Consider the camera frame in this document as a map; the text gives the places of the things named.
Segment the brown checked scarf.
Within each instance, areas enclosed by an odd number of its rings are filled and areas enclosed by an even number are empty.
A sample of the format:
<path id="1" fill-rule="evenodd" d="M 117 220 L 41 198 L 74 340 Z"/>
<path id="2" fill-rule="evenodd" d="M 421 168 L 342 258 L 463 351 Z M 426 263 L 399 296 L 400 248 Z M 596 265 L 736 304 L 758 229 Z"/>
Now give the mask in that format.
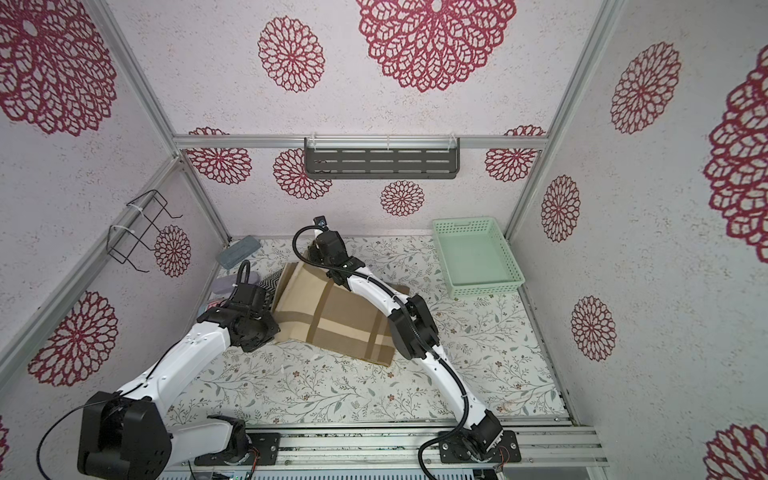
<path id="1" fill-rule="evenodd" d="M 299 341 L 386 367 L 395 357 L 387 316 L 315 267 L 287 264 L 271 311 L 279 327 L 277 343 Z"/>

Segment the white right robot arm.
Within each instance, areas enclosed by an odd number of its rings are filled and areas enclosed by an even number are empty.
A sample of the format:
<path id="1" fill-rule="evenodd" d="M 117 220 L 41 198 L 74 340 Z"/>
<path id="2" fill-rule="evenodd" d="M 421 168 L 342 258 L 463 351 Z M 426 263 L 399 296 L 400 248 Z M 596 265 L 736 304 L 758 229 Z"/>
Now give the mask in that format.
<path id="1" fill-rule="evenodd" d="M 385 316 L 395 349 L 422 367 L 454 413 L 457 426 L 447 436 L 459 437 L 478 458 L 490 456 L 503 437 L 501 422 L 448 359 L 426 301 L 417 294 L 400 293 L 378 278 L 347 252 L 341 235 L 325 225 L 299 229 L 292 249 L 300 261 L 323 269 L 333 283 L 365 299 Z"/>

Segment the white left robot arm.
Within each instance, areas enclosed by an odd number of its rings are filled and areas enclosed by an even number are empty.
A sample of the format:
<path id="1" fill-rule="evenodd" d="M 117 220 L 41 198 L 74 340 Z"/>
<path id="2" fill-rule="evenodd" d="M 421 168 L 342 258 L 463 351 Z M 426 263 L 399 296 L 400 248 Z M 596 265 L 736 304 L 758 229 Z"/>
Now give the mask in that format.
<path id="1" fill-rule="evenodd" d="M 176 398 L 230 347 L 251 353 L 279 328 L 264 288 L 242 283 L 198 317 L 189 332 L 136 379 L 113 393 L 98 392 L 83 409 L 77 469 L 100 479 L 156 479 L 169 465 L 214 456 L 238 464 L 251 452 L 242 420 L 213 415 L 169 427 Z"/>

